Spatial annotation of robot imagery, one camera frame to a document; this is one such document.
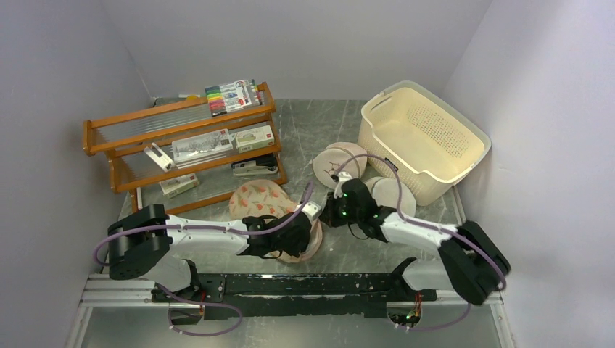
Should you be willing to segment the colour marker pen pack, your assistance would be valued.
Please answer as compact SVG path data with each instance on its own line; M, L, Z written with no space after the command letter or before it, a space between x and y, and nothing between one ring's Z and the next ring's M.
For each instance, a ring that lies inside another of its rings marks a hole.
M260 106L264 101L254 80L210 86L205 89L205 96L213 117Z

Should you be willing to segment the small green staples box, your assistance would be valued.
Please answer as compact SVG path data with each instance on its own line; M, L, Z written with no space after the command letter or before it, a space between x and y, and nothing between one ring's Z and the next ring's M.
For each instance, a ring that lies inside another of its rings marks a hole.
M199 179L195 174L182 175L159 182L162 194L167 198L173 198L183 192L199 185Z

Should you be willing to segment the aluminium frame rail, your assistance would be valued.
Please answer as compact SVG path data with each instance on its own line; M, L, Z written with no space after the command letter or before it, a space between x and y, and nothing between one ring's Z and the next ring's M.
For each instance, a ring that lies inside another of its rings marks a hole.
M114 281L88 277L67 347L79 347L96 307L175 310L175 326L201 320L293 315L358 315L390 318L393 307L421 314L426 305L462 305L454 291L412 290L396 273L248 274L202 273L197 285L167 294L143 277Z

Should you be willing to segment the orange wooden shelf rack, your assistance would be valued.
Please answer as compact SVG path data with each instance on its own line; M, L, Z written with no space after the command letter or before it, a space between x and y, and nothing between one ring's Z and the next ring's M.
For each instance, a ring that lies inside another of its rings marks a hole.
M210 94L84 121L84 152L104 154L112 191L127 194L122 214L149 204L181 214L227 201L246 181L234 175L232 165L256 157L274 163L260 177L287 183L271 90L262 82L246 91L251 104L227 113L222 98Z

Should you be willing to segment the black white stapler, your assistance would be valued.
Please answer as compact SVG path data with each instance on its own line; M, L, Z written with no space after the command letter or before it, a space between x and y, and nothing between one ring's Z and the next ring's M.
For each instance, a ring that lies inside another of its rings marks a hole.
M243 162L236 162L231 165L234 176L254 176L277 174L278 165L271 159L251 159Z

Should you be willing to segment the white clip tool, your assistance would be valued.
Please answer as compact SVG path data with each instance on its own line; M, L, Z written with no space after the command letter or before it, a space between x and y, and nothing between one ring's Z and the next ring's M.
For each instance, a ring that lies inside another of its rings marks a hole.
M174 161L156 143L144 147L143 152L165 173L175 167Z

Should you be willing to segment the cream plastic laundry basket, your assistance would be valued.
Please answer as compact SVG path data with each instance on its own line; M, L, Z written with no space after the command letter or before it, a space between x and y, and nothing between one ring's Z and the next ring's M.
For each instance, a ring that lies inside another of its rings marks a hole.
M390 86L361 109L358 145L382 176L398 177L427 206L487 155L490 138L467 117L413 81Z

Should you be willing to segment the white mesh bag beige zipper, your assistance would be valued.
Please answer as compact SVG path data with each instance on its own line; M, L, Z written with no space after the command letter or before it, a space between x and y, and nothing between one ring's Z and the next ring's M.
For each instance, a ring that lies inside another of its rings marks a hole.
M348 161L342 171L349 173L353 178L361 178L366 170L367 157L352 157L366 154L367 151L358 144L350 142L336 142L328 145L312 162L316 178L327 188L334 189L336 183L332 175Z

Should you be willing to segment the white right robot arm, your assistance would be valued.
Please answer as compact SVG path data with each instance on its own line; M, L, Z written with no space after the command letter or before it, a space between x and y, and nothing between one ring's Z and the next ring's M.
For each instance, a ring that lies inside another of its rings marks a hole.
M369 239L404 244L436 256L398 265L392 293L408 300L420 290L455 291L470 304L481 305L505 288L511 264L482 227L471 220L439 224L408 217L376 203L366 185L350 179L326 196L321 221L330 227L356 225Z

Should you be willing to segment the white red pen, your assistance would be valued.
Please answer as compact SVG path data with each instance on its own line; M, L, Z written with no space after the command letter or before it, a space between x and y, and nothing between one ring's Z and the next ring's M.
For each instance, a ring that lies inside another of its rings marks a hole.
M136 202L136 209L141 210L143 208L141 188L136 188L135 190L135 202Z

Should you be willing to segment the grey printed flat box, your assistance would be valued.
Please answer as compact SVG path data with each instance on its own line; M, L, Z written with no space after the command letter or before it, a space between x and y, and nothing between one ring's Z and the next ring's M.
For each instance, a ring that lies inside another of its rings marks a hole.
M172 142L173 161L177 167L190 161L225 154L233 149L232 139L225 128Z

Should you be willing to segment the green white staples box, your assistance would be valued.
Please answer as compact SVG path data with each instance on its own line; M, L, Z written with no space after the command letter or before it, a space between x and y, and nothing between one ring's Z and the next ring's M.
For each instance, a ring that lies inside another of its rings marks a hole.
M234 139L239 153L262 149L275 144L273 131L269 125L236 132Z

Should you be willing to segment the white mesh bag grey zipper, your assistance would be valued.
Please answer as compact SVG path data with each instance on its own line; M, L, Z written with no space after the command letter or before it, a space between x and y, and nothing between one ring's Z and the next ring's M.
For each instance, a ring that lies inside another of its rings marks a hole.
M416 215L416 199L405 184L401 184L399 191L396 179L381 176L369 178L364 184L378 205L397 208L410 217Z

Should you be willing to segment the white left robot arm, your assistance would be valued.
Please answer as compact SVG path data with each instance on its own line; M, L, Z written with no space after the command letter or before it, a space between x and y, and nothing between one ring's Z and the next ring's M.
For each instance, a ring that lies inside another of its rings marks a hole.
M169 215L151 204L109 226L101 244L108 246L110 278L144 277L172 291L180 300L198 297L201 281L182 252L214 252L265 258L272 252L298 257L306 251L321 208L312 202L283 217L261 215L226 222L190 220Z

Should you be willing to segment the floral mesh laundry bag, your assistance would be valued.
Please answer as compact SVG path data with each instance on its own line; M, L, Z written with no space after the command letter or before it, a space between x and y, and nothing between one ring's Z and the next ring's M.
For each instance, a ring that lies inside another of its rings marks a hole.
M269 214L282 218L293 213L298 203L293 202L280 185L274 181L257 179L248 181L238 187L228 201L229 216L232 220L241 220L249 216L259 217ZM317 222L310 230L310 243L299 257L291 256L286 252L271 252L267 257L274 257L285 263L305 262L312 258L319 250L323 241L321 223Z

